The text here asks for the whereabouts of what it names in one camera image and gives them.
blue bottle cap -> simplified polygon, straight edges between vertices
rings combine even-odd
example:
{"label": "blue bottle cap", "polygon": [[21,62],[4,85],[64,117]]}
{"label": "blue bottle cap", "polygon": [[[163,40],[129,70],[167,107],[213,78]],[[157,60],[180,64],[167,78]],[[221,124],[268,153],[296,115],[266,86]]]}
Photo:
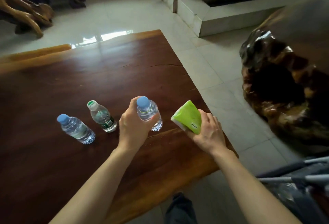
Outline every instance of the blue bottle cap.
{"label": "blue bottle cap", "polygon": [[61,114],[57,117],[57,121],[61,124],[66,124],[70,120],[70,117],[66,114]]}
{"label": "blue bottle cap", "polygon": [[149,107],[150,100],[147,97],[142,96],[137,99],[137,105],[138,105],[138,107],[145,109],[145,108]]}

water bottle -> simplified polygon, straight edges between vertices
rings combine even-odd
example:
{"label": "water bottle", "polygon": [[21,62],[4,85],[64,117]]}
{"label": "water bottle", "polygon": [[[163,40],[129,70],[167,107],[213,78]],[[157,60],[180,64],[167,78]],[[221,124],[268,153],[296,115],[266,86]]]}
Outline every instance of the water bottle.
{"label": "water bottle", "polygon": [[[142,96],[137,99],[137,114],[141,120],[148,121],[152,116],[159,112],[158,106],[152,100]],[[159,117],[158,122],[152,127],[151,131],[159,131],[162,128],[162,119]]]}
{"label": "water bottle", "polygon": [[83,144],[90,144],[95,140],[95,133],[89,129],[80,119],[69,117],[66,114],[61,114],[57,117],[62,130],[68,135],[74,137]]}
{"label": "water bottle", "polygon": [[93,120],[100,124],[104,131],[112,132],[117,128],[117,123],[109,113],[109,111],[96,101],[91,100],[87,104]]}

white tiled floor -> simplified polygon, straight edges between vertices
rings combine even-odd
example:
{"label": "white tiled floor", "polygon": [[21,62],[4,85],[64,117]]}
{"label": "white tiled floor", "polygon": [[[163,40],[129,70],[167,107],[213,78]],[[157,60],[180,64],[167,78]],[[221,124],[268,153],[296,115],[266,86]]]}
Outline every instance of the white tiled floor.
{"label": "white tiled floor", "polygon": [[[65,43],[78,48],[117,35],[160,29],[252,173],[309,154],[307,147],[293,151],[277,139],[243,98],[239,48],[253,27],[197,38],[161,0],[88,0],[86,9],[57,12],[54,26],[41,39],[33,32],[15,35],[13,25],[0,24],[0,56]],[[220,171],[185,193],[194,203],[199,224],[246,223]],[[169,203],[170,199],[129,223],[162,223]]]}

hand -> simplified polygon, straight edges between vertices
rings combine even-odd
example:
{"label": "hand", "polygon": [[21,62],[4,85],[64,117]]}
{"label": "hand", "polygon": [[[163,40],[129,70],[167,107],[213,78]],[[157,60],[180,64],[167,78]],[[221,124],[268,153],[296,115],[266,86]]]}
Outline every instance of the hand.
{"label": "hand", "polygon": [[212,155],[215,151],[227,149],[224,133],[218,119],[211,113],[205,113],[198,109],[201,114],[201,132],[195,134],[187,130],[187,135],[204,151]]}
{"label": "hand", "polygon": [[159,120],[160,114],[154,115],[149,121],[143,121],[137,114],[137,99],[130,101],[129,108],[119,120],[120,138],[119,147],[137,152],[145,142],[151,128]]}

bottle label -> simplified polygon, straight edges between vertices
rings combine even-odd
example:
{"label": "bottle label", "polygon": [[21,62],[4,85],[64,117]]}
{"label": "bottle label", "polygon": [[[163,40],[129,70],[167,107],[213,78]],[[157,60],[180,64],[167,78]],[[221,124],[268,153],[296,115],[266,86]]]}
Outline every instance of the bottle label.
{"label": "bottle label", "polygon": [[82,123],[79,131],[77,133],[72,134],[71,136],[74,137],[75,139],[80,139],[85,136],[87,131],[88,131],[88,127],[84,123]]}
{"label": "bottle label", "polygon": [[111,116],[111,117],[109,118],[109,121],[106,122],[105,124],[102,124],[101,126],[102,126],[102,128],[103,128],[104,130],[106,130],[106,129],[110,128],[110,127],[113,125],[113,123],[114,123],[114,119],[113,119],[113,117]]}

